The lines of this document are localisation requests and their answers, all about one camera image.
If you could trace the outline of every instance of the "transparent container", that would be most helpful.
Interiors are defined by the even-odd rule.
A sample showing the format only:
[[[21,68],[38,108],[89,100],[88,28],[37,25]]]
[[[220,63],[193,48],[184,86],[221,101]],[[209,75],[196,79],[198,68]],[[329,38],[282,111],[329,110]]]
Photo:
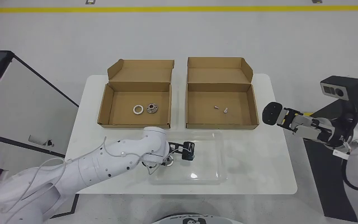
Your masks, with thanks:
[[[150,177],[155,185],[206,184],[217,185],[226,180],[224,167],[223,137],[218,131],[171,130],[168,142],[183,144],[194,142],[194,160],[182,160],[181,154],[173,153],[171,166],[160,166]]]

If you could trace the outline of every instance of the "black frame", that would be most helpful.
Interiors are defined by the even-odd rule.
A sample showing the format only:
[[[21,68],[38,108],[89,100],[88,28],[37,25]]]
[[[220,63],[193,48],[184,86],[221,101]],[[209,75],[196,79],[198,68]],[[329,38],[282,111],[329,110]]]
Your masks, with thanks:
[[[28,68],[30,71],[32,71],[35,75],[37,75],[39,78],[41,78],[44,82],[46,82],[48,85],[50,85],[52,88],[54,88],[56,91],[58,91],[61,95],[63,95],[67,100],[69,100],[72,104],[74,104],[76,107],[79,107],[78,104],[76,104],[73,100],[71,100],[66,94],[64,94],[61,90],[59,90],[57,87],[55,87],[52,83],[50,83],[46,78],[44,78],[42,75],[40,75],[37,71],[35,71],[33,68],[31,68],[28,64],[26,64],[23,60],[21,60],[18,56],[16,56],[12,51],[9,50],[0,50],[0,56],[1,54],[5,54],[4,57],[0,57],[0,79],[3,76],[3,74],[5,73],[7,67],[9,66],[9,64],[12,62],[12,60],[15,58],[16,60],[18,60],[21,64],[23,64],[26,68]],[[43,148],[39,148],[36,146],[32,146],[29,144],[25,144],[22,142],[18,142],[18,141],[14,141],[8,138],[3,138],[0,137],[0,142],[6,143],[6,144],[11,144],[14,146],[19,146],[22,148],[27,148],[29,150],[34,150],[36,152],[42,152],[45,154],[49,154],[52,156],[57,156],[57,157],[61,157],[61,158],[65,158],[64,154],[61,153],[57,153],[57,152],[52,152],[49,150],[45,150]],[[67,216],[69,214],[74,214],[76,211],[76,206],[77,206],[77,202],[78,202],[78,197],[79,194],[76,194],[76,196],[74,197],[73,200],[73,204],[72,204],[72,208],[70,212],[65,212],[62,214],[56,214],[54,216],[52,216],[51,218],[57,218],[57,217],[62,217],[62,216]]]

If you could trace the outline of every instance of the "cardboard box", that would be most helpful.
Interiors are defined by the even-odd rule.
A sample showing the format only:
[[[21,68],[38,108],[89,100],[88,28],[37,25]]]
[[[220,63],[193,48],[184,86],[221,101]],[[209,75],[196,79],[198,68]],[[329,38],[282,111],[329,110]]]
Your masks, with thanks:
[[[108,69],[98,124],[104,128],[170,128],[174,60],[118,60]],[[150,103],[158,105],[154,114]],[[141,114],[133,107],[143,106]]]
[[[189,58],[186,128],[255,129],[258,116],[252,76],[243,58]]]

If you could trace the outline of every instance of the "washer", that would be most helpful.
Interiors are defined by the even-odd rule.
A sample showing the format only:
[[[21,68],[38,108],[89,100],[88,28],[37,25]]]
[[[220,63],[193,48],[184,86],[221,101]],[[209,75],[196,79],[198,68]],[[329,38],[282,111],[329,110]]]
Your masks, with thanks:
[[[139,114],[143,113],[143,110],[144,109],[143,109],[142,105],[137,105],[137,106],[133,107],[133,113],[136,114],[136,115],[139,115]]]
[[[150,114],[154,114],[155,112],[157,112],[157,110],[158,110],[157,104],[149,104],[147,106],[147,112]]]

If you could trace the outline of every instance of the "white robotic arm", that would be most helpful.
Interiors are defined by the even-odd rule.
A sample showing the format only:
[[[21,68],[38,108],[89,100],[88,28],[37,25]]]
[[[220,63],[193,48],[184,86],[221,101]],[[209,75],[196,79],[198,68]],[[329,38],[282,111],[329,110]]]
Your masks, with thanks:
[[[141,140],[103,143],[89,154],[68,160],[64,165],[27,169],[1,184],[0,223],[40,224],[52,217],[76,192],[127,172],[139,161],[151,166],[160,165],[169,152],[165,131],[147,127]]]

